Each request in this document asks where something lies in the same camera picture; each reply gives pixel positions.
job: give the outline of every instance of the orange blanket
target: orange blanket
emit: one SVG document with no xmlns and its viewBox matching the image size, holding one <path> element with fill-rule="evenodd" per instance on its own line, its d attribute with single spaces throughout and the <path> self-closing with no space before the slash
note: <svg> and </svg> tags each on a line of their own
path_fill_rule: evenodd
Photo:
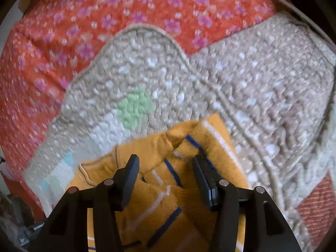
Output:
<svg viewBox="0 0 336 252">
<path fill-rule="evenodd" d="M 68 83 L 111 35 L 149 23 L 192 54 L 272 14 L 270 0 L 40 0 L 0 58 L 0 145 L 14 175 L 21 180 Z"/>
</svg>

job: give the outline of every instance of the blue stripe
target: blue stripe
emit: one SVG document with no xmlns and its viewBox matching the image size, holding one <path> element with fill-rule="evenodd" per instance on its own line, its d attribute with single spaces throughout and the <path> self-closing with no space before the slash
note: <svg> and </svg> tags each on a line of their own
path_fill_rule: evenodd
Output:
<svg viewBox="0 0 336 252">
<path fill-rule="evenodd" d="M 177 207 L 175 211 L 169 216 L 169 218 L 166 220 L 166 222 L 161 226 L 155 233 L 154 235 L 149 239 L 147 243 L 147 248 L 150 249 L 156 244 L 156 242 L 161 238 L 161 236 L 167 231 L 169 226 L 176 220 L 176 218 L 180 215 L 181 213 L 181 208 Z"/>
<path fill-rule="evenodd" d="M 132 248 L 132 247 L 138 246 L 138 245 L 140 245 L 140 244 L 141 244 L 140 241 L 135 241 L 135 242 L 132 242 L 132 243 L 130 243 L 130 244 L 123 245 L 123 248 L 124 248 L 124 249 Z"/>
<path fill-rule="evenodd" d="M 196 149 L 198 149 L 201 154 L 205 157 L 205 163 L 209 166 L 209 168 L 211 168 L 212 170 L 215 170 L 217 173 L 217 169 L 216 167 L 211 163 L 211 161 L 207 158 L 204 149 L 202 148 L 202 146 L 200 144 L 198 144 L 190 135 L 187 135 L 185 137 L 185 139 L 191 144 L 193 145 Z"/>
<path fill-rule="evenodd" d="M 174 170 L 174 168 L 172 167 L 172 165 L 168 162 L 167 159 L 165 159 L 164 162 L 165 162 L 165 164 L 166 164 L 168 170 L 170 171 L 170 173 L 173 175 L 176 184 L 177 184 L 178 186 L 182 187 L 180 177 L 179 177 L 179 175 L 177 174 L 177 172 Z"/>
<path fill-rule="evenodd" d="M 196 149 L 199 149 L 202 153 L 204 152 L 203 148 L 198 144 L 189 134 L 185 137 L 185 139 L 193 145 Z"/>
<path fill-rule="evenodd" d="M 130 244 L 123 245 L 123 248 L 124 249 L 128 249 L 128 248 L 132 248 L 132 247 L 138 246 L 140 244 L 141 244 L 140 241 L 135 241 L 135 242 L 132 242 Z M 89 250 L 96 251 L 96 249 L 94 247 L 88 247 L 88 248 L 89 248 Z"/>
</svg>

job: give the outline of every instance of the green patch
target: green patch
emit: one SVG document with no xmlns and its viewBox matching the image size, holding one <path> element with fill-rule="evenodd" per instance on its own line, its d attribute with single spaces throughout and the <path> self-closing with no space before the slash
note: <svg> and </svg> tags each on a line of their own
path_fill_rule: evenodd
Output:
<svg viewBox="0 0 336 252">
<path fill-rule="evenodd" d="M 56 176 L 49 175 L 48 180 L 49 185 L 53 191 L 54 194 L 56 194 L 59 197 L 62 197 L 64 194 L 64 190 L 62 189 L 60 182 Z"/>
<path fill-rule="evenodd" d="M 153 112 L 155 106 L 144 89 L 136 89 L 117 103 L 118 120 L 125 129 L 135 130 L 144 114 Z"/>
</svg>

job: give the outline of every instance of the fabric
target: fabric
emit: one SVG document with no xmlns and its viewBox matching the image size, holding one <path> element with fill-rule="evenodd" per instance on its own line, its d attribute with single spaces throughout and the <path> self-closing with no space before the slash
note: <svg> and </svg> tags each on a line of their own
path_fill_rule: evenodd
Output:
<svg viewBox="0 0 336 252">
<path fill-rule="evenodd" d="M 44 141 L 68 84 L 119 30 L 153 24 L 192 54 L 272 14 L 270 0 L 40 0 L 0 58 L 0 144 L 15 177 Z"/>
<path fill-rule="evenodd" d="M 324 56 L 323 46 L 286 14 L 192 56 L 156 27 L 129 27 L 71 83 L 25 181 L 48 215 L 72 179 L 59 175 L 59 163 L 75 173 L 114 145 L 217 112 L 252 187 L 268 190 L 302 250 L 311 251 L 295 208 L 328 171 L 336 175 L 335 55 Z"/>
<path fill-rule="evenodd" d="M 308 228 L 311 243 L 317 247 L 336 217 L 336 197 L 330 174 L 296 208 Z"/>
<path fill-rule="evenodd" d="M 11 191 L 11 196 L 21 198 L 26 203 L 26 205 L 31 209 L 35 222 L 39 222 L 45 218 L 45 215 L 41 207 L 37 205 L 34 199 L 27 194 L 27 192 L 19 182 L 10 180 L 6 176 L 4 176 L 3 179 L 6 186 Z"/>
<path fill-rule="evenodd" d="M 142 251 L 142 246 L 150 251 L 207 251 L 217 213 L 203 204 L 194 178 L 191 159 L 200 152 L 224 179 L 240 188 L 249 187 L 217 114 L 118 145 L 108 155 L 81 164 L 70 186 L 97 185 L 125 167 L 130 154 L 136 154 L 138 179 L 129 206 L 117 213 L 123 245 L 136 242 L 134 251 Z M 89 246 L 93 247 L 93 228 L 88 224 Z M 240 216 L 236 251 L 242 251 L 244 234 L 245 218 Z"/>
</svg>

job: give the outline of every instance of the yellow striped towel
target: yellow striped towel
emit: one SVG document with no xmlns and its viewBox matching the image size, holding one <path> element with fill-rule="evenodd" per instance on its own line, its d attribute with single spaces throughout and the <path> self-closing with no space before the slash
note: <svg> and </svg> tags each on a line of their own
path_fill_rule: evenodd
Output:
<svg viewBox="0 0 336 252">
<path fill-rule="evenodd" d="M 206 252 L 217 213 L 203 204 L 191 159 L 200 151 L 221 176 L 249 188 L 219 115 L 175 125 L 124 145 L 98 160 L 82 163 L 70 186 L 91 188 L 123 168 L 130 155 L 140 160 L 140 173 L 128 207 L 116 212 L 125 252 Z M 236 252 L 242 251 L 245 218 L 240 216 Z M 88 210 L 88 243 L 94 248 L 92 210 Z"/>
</svg>

